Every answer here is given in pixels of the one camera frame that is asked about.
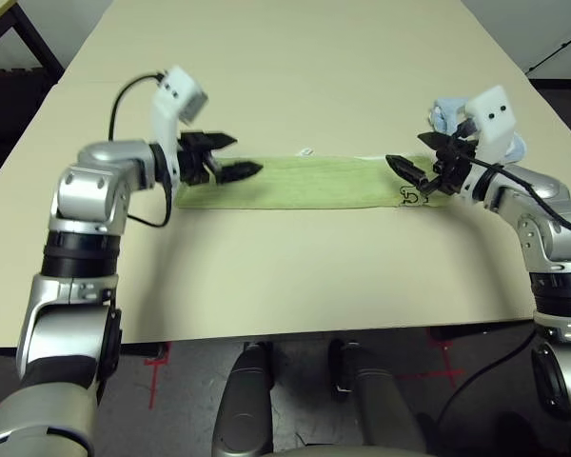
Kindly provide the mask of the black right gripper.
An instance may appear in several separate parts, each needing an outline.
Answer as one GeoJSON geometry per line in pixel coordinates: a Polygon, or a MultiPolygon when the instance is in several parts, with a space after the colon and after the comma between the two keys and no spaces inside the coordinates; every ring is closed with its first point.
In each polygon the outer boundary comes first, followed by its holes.
{"type": "Polygon", "coordinates": [[[416,189],[427,185],[426,190],[429,193],[460,193],[472,167],[470,158],[475,157],[479,141],[455,138],[436,131],[420,133],[417,137],[436,152],[436,162],[432,166],[436,177],[428,181],[422,169],[401,155],[387,154],[386,163],[400,178],[416,189]]]}

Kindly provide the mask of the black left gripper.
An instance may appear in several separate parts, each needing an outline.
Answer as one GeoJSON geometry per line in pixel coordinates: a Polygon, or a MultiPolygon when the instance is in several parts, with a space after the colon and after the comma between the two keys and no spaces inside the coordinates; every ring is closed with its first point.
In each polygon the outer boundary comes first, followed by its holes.
{"type": "Polygon", "coordinates": [[[253,161],[236,161],[220,166],[213,158],[214,150],[236,144],[238,140],[224,132],[182,132],[178,139],[177,159],[180,181],[197,186],[215,176],[218,185],[246,180],[259,173],[264,166],[253,161]]]}

